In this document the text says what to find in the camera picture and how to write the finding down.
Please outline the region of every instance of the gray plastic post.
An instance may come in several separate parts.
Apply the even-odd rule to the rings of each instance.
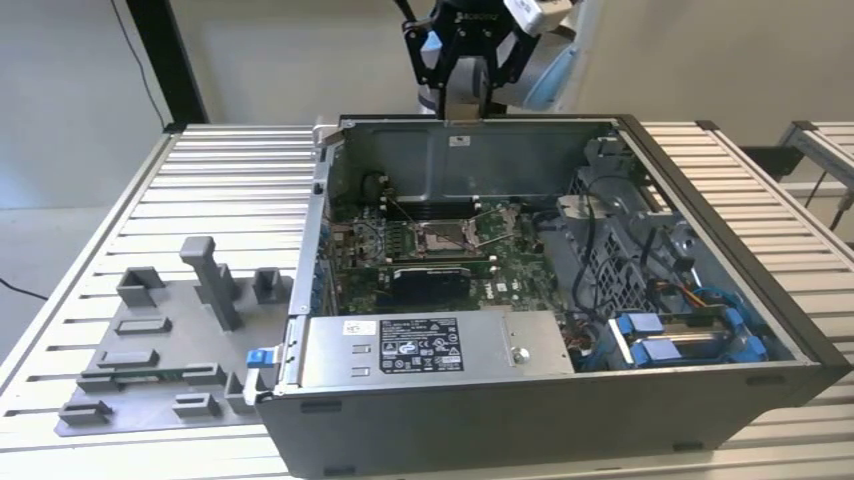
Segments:
[[[277,268],[258,268],[254,270],[252,290],[258,305],[286,303],[290,300],[293,280],[282,277]]]
[[[220,276],[220,270],[213,261],[216,243],[210,237],[188,237],[181,246],[181,261],[192,267],[201,283],[204,298],[216,315],[222,330],[232,331],[242,326],[240,315],[230,301],[232,287]]]
[[[148,289],[162,288],[165,285],[153,267],[130,267],[124,271],[116,286],[116,293],[129,307],[156,307]]]

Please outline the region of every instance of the barcode sticker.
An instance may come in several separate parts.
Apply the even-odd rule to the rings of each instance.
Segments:
[[[376,335],[373,320],[344,320],[344,335]]]
[[[451,147],[468,147],[471,145],[471,137],[468,135],[448,137],[448,145]]]

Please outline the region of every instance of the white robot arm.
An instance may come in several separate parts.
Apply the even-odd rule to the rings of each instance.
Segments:
[[[508,105],[551,107],[575,58],[573,32],[561,26],[569,0],[437,0],[423,20],[405,0],[396,3],[423,111],[471,118]]]

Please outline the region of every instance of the white wall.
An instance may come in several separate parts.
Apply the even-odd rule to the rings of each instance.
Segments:
[[[110,204],[158,131],[108,0],[0,0],[0,208]]]
[[[587,1],[601,17],[569,109],[707,118],[742,142],[854,118],[854,1]],[[391,1],[172,3],[213,121],[415,110]],[[108,204],[158,132],[108,0],[0,12],[0,208]]]
[[[567,110],[708,119],[746,143],[854,119],[854,1],[585,1],[601,11]]]
[[[417,12],[432,3],[411,1]],[[173,0],[172,8],[213,122],[415,112],[391,0]]]

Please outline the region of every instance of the motherboard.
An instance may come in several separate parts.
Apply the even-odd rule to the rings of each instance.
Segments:
[[[392,200],[332,223],[337,313],[564,310],[536,231],[549,213],[507,199],[440,212],[465,218],[421,219]]]

